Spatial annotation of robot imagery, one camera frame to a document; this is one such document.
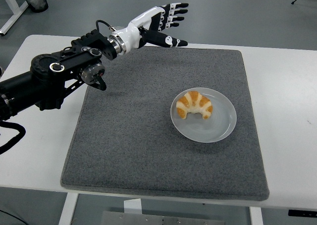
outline gray mat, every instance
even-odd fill
[[[268,198],[243,59],[239,51],[144,47],[104,61],[107,90],[88,87],[61,185],[131,195]],[[206,87],[235,106],[225,139],[198,143],[170,118],[182,91]]]

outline pastry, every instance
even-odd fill
[[[189,91],[176,103],[177,113],[185,119],[187,113],[201,113],[203,119],[210,117],[212,113],[212,104],[210,99],[201,95],[197,91]]]

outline black robotic arm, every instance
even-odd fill
[[[5,122],[20,111],[36,105],[43,110],[60,109],[64,99],[82,84],[99,90],[106,90],[102,79],[105,67],[101,63],[104,55],[109,60],[118,55],[128,53],[133,48],[140,48],[149,42],[162,47],[186,46],[187,42],[172,38],[160,31],[168,27],[176,27],[176,17],[187,10],[186,3],[171,3],[161,7],[153,7],[131,20],[122,30],[115,30],[107,23],[98,20],[97,29],[71,42],[60,52],[42,54],[33,58],[30,71],[0,82],[0,126],[16,129],[18,136],[0,147],[0,154],[9,150],[25,134],[23,127]],[[98,23],[107,24],[112,34],[106,38],[99,32]],[[68,88],[65,83],[75,79]]]

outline plate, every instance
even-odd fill
[[[188,113],[186,119],[182,119],[176,109],[176,102],[188,91],[198,91],[209,98],[213,105],[213,111],[208,119],[203,119],[200,113]],[[196,142],[217,142],[233,131],[237,122],[237,113],[233,104],[223,94],[208,88],[192,88],[180,93],[173,101],[170,108],[170,116],[174,126],[185,137]]]

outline wire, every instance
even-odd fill
[[[116,29],[114,27],[112,27],[110,24],[108,24],[107,22],[103,21],[103,20],[97,20],[96,21],[96,28],[97,28],[97,31],[99,32],[99,24],[98,23],[103,23],[104,25],[106,25],[110,31],[114,32],[116,31]]]
[[[19,132],[18,135],[11,138],[3,146],[0,146],[0,155],[1,155],[2,153],[5,153],[7,150],[9,150],[11,147],[13,147],[15,144],[17,144],[24,137],[25,128],[20,124],[13,123],[13,122],[6,122],[6,121],[0,121],[0,127],[15,129]]]
[[[107,22],[105,22],[105,21],[103,21],[103,20],[97,20],[96,21],[96,28],[97,28],[97,30],[99,31],[99,24],[98,23],[103,23],[103,24],[105,24],[109,29],[112,27],[110,24],[108,24]]]
[[[2,212],[2,213],[4,213],[4,214],[8,214],[9,216],[14,217],[15,219],[18,219],[18,220],[20,220],[21,222],[23,222],[24,224],[28,225],[25,221],[23,221],[22,219],[16,217],[15,215],[12,215],[12,214],[10,214],[10,213],[7,213],[7,212],[5,212],[5,211],[3,211],[3,210],[1,210],[1,209],[0,209],[0,212]]]

